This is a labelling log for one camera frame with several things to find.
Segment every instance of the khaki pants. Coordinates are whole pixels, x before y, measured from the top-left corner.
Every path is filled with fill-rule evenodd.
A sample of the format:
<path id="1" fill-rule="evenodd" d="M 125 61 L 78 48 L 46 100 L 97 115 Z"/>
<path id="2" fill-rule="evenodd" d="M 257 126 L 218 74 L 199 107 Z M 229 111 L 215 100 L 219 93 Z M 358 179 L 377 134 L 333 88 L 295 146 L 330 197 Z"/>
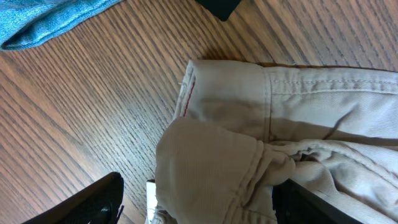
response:
<path id="1" fill-rule="evenodd" d="M 178 223 L 276 223 L 272 186 L 291 178 L 395 223 L 397 94 L 391 72 L 191 61 L 157 147 L 159 205 Z"/>

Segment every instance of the fabric fold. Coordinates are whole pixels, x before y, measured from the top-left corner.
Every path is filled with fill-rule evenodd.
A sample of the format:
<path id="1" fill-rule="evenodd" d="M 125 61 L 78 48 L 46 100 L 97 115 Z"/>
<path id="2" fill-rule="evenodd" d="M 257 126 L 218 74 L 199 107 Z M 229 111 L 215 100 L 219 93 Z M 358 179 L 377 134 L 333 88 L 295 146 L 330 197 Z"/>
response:
<path id="1" fill-rule="evenodd" d="M 275 223 L 272 187 L 290 178 L 396 223 L 396 114 L 394 72 L 190 61 L 157 147 L 159 203 L 179 223 Z"/>
<path id="2" fill-rule="evenodd" d="M 36 47 L 119 0 L 5 0 L 0 2 L 0 50 Z"/>

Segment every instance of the blue fabric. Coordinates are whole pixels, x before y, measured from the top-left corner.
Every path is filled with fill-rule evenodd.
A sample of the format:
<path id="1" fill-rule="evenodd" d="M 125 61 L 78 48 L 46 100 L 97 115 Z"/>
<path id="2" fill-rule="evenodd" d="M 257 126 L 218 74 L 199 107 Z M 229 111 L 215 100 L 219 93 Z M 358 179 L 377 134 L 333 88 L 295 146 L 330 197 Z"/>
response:
<path id="1" fill-rule="evenodd" d="M 0 50 L 36 47 L 119 0 L 0 0 Z"/>

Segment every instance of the wood grain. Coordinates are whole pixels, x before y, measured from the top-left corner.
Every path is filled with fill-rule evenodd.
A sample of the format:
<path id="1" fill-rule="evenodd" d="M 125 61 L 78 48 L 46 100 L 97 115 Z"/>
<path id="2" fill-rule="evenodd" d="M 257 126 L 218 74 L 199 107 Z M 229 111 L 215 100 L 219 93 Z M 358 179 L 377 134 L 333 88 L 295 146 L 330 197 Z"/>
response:
<path id="1" fill-rule="evenodd" d="M 127 0 L 33 49 L 0 53 L 0 223 L 111 171 L 121 223 L 143 223 L 155 146 L 189 59 L 396 71 L 397 1 L 243 0 L 220 22 L 193 0 Z"/>

